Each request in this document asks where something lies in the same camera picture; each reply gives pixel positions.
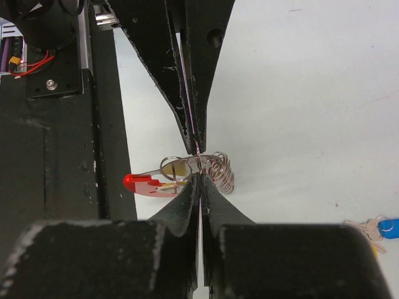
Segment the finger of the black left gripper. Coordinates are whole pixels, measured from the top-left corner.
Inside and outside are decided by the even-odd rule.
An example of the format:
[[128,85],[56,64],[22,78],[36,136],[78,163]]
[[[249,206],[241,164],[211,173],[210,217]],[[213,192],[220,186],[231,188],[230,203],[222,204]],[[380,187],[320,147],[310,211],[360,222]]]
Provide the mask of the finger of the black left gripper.
[[185,1],[183,59],[189,153],[206,151],[208,100],[234,1]]
[[194,154],[183,68],[168,1],[108,1],[107,4],[171,108],[187,153]]

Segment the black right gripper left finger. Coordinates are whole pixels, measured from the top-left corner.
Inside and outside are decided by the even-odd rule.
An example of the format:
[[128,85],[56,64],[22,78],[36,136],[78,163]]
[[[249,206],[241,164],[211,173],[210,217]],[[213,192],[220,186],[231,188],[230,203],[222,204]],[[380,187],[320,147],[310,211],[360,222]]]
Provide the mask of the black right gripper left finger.
[[191,298],[200,177],[145,221],[37,221],[1,274],[2,298]]

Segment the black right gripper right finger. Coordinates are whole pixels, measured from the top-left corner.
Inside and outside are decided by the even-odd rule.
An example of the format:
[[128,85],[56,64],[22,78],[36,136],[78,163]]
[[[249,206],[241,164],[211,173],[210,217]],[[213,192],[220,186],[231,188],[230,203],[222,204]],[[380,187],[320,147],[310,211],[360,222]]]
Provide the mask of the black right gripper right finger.
[[258,224],[201,176],[210,298],[391,298],[370,244],[343,224]]

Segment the red handled metal keyring holder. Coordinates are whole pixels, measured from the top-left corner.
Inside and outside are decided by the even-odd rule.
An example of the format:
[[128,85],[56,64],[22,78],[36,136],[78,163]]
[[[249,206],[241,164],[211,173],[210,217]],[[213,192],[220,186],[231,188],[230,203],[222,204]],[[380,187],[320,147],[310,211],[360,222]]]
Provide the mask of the red handled metal keyring holder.
[[234,173],[230,159],[226,153],[220,151],[185,158],[165,157],[155,170],[126,175],[123,185],[127,190],[141,196],[172,198],[179,195],[196,173],[209,175],[223,194],[230,194],[234,190]]

